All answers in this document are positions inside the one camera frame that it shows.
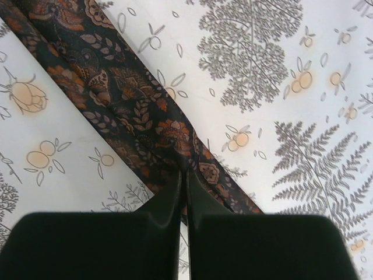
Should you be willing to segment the brown paisley patterned tie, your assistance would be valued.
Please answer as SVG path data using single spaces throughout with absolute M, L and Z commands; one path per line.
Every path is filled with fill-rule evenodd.
M 230 212 L 261 212 L 97 2 L 2 1 L 1 18 L 153 194 L 192 170 Z

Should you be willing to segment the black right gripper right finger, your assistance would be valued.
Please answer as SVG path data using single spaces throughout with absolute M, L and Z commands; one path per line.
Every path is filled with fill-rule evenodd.
M 232 213 L 193 170 L 186 191 L 192 279 L 357 279 L 330 219 Z

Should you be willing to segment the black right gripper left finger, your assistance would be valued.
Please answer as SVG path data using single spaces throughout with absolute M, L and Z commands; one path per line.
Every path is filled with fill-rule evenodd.
M 177 279 L 182 174 L 134 212 L 36 212 L 1 252 L 2 279 Z

